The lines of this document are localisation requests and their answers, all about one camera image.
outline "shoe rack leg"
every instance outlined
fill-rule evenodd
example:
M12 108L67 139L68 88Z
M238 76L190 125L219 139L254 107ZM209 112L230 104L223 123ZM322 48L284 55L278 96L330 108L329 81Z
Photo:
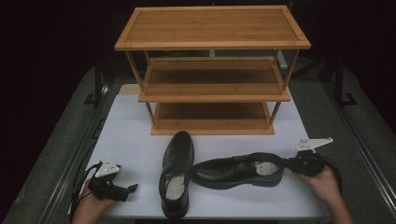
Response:
M283 87L282 87L283 91L285 91L288 88L290 77L291 77L291 74L293 73L294 65L297 62L297 58L298 58L298 53L299 52L300 52L300 50L297 49L294 52L293 57L291 58L291 62L290 62L289 69L288 69L288 73L286 74L285 78L283 79Z
M277 57L279 57L279 52L280 52L280 49L275 50L273 65L276 65L276 63L277 63Z
M148 66L151 66L151 59L149 57L149 52L145 50L146 61L148 62Z
M134 77L136 77L137 84L141 91L144 91L145 88L143 86L143 80L140 77L139 70L137 69L136 62L134 61L134 56L131 51L125 51L126 57L128 58L128 62L132 67L132 71L134 72Z
M280 103L281 103L281 102L276 102L274 111L273 111L273 113L271 114L271 118L270 118L270 125L271 125L271 126L272 126L273 123L274 123L274 120L275 120L277 111L279 110L279 107L280 107Z
M151 124L153 127L155 127L156 124L155 124L154 116L152 114L151 106L149 105L149 103L145 103L145 104L146 104L146 109L148 110L149 118L151 119Z

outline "shoe heel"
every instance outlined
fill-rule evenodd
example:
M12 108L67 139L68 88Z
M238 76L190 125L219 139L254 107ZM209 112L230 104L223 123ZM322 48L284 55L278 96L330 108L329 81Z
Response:
M271 182L256 182L256 183L252 183L251 185L253 186L257 186L257 187L266 187L266 188L272 188L277 186L280 183L280 180L282 178L278 179L277 181L271 181Z

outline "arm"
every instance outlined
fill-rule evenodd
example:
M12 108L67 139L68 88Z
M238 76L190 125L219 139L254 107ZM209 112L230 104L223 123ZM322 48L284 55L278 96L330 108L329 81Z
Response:
M314 177L299 174L295 175L311 186L318 197L327 204L332 223L355 223L347 210L347 206L341 196L337 180L331 168L325 166L323 172Z
M114 200L100 200L88 189L90 180L85 181L85 187L79 196L79 204L73 217L72 224L94 224L108 207L116 203Z

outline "shoe insole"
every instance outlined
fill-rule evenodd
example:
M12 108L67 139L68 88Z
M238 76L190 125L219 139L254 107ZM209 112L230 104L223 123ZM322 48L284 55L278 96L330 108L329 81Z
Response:
M261 162L256 164L256 172L259 175L271 175L279 168L271 162Z
M178 199L184 192L184 175L174 175L166 181L165 198L170 200Z

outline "bamboo shelf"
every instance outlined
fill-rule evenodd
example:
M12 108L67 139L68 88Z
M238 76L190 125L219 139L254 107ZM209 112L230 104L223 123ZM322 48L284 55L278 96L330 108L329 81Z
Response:
M299 49L310 43L285 6L137 7L115 49L125 51L145 103L151 134L274 134ZM151 58L151 50L273 49L271 57ZM287 74L281 49L294 49ZM134 50L145 52L144 78ZM267 102L276 102L272 113ZM153 113L150 103L157 103Z

